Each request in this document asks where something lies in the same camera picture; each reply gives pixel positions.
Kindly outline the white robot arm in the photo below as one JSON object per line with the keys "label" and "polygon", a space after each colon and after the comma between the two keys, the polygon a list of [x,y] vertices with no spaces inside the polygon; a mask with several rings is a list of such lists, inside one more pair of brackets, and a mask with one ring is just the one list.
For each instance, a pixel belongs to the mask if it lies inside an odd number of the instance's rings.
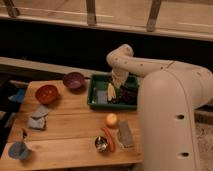
{"label": "white robot arm", "polygon": [[114,81],[141,78],[137,113],[144,171],[201,171],[194,111],[213,101],[213,72],[189,63],[136,58],[124,44],[106,57]]}

